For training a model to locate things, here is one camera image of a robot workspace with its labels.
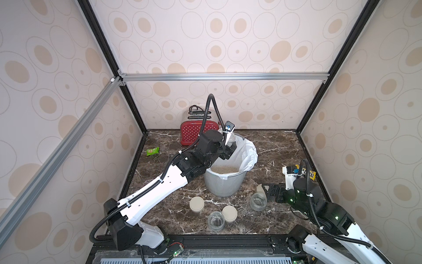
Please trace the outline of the beige jar lid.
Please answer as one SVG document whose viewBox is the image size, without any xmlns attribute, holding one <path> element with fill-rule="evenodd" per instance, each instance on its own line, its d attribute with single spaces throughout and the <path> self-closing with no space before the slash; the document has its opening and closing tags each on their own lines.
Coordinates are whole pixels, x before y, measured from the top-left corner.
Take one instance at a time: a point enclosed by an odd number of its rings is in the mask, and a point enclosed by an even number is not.
<svg viewBox="0 0 422 264">
<path fill-rule="evenodd" d="M 259 184 L 258 186 L 257 186 L 257 192 L 258 193 L 262 193 L 263 195 L 265 195 L 266 193 L 265 193 L 265 190 L 264 190 L 264 188 L 263 188 L 263 186 L 261 185 L 261 184 Z"/>
<path fill-rule="evenodd" d="M 204 200 L 196 196 L 190 200 L 189 207 L 193 212 L 199 213 L 204 209 Z"/>
<path fill-rule="evenodd" d="M 225 206 L 222 210 L 222 215 L 225 222 L 233 223 L 237 219 L 237 209 L 231 205 Z"/>
</svg>

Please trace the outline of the glass jar with rice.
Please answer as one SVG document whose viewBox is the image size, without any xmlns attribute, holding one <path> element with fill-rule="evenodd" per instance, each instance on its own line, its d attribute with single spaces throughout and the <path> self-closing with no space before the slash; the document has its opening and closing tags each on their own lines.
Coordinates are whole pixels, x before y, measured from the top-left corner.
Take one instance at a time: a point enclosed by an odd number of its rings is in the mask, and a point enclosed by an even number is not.
<svg viewBox="0 0 422 264">
<path fill-rule="evenodd" d="M 252 210 L 260 212 L 263 211 L 267 206 L 267 197 L 262 192 L 254 193 L 250 199 L 250 206 Z"/>
</svg>

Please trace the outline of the beige lidded jar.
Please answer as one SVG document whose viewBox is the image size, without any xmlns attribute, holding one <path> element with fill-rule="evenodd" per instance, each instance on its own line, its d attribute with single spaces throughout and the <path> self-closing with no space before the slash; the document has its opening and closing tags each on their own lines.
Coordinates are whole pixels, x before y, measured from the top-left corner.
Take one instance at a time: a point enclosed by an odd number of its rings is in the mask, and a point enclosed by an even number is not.
<svg viewBox="0 0 422 264">
<path fill-rule="evenodd" d="M 232 144 L 236 141 L 236 135 L 233 132 L 229 132 L 226 138 L 226 144 Z"/>
<path fill-rule="evenodd" d="M 221 212 L 214 211 L 208 216 L 207 223 L 212 232 L 220 232 L 225 226 L 225 218 Z"/>
</svg>

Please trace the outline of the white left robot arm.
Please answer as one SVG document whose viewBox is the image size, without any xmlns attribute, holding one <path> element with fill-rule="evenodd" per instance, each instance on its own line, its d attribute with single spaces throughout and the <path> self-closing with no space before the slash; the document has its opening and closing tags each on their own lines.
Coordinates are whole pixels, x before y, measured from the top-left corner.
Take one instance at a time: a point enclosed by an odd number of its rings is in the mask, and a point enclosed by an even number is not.
<svg viewBox="0 0 422 264">
<path fill-rule="evenodd" d="M 217 159 L 228 160 L 236 148 L 232 131 L 209 130 L 199 136 L 192 149 L 178 152 L 164 172 L 142 189 L 119 201 L 106 201 L 105 217 L 100 225 L 107 225 L 117 250 L 134 245 L 163 250 L 167 236 L 159 227 L 143 223 L 144 215 L 167 196 L 205 174 Z"/>
</svg>

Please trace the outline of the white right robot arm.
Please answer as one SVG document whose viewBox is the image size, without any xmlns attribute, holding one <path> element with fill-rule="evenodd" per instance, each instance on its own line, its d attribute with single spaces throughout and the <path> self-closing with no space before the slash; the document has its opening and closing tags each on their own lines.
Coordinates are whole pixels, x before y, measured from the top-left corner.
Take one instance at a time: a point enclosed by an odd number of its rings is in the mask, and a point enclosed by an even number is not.
<svg viewBox="0 0 422 264">
<path fill-rule="evenodd" d="M 299 224 L 290 231 L 285 242 L 292 253 L 307 253 L 330 264 L 390 263 L 343 207 L 324 200 L 319 185 L 311 179 L 294 177 L 286 183 L 262 184 L 262 188 L 268 201 L 290 205 L 315 224 L 320 232 L 342 244 L 355 259 L 340 254 Z"/>
</svg>

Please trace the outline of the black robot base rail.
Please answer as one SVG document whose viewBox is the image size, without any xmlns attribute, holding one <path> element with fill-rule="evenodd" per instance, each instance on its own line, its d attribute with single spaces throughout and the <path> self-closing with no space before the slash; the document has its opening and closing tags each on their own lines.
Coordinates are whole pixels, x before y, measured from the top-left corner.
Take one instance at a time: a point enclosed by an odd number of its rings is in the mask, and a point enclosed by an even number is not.
<svg viewBox="0 0 422 264">
<path fill-rule="evenodd" d="M 192 258 L 216 257 L 289 257 L 293 264 L 320 264 L 321 261 L 306 253 L 291 253 L 285 239 L 286 233 L 267 234 L 169 234 L 167 248 L 161 253 L 148 246 L 135 245 L 126 250 L 118 251 L 113 243 L 94 244 L 86 264 L 99 264 L 102 259 L 139 259 L 147 264 L 160 262 L 171 257 L 179 249 L 184 249 L 176 259 L 190 260 Z"/>
</svg>

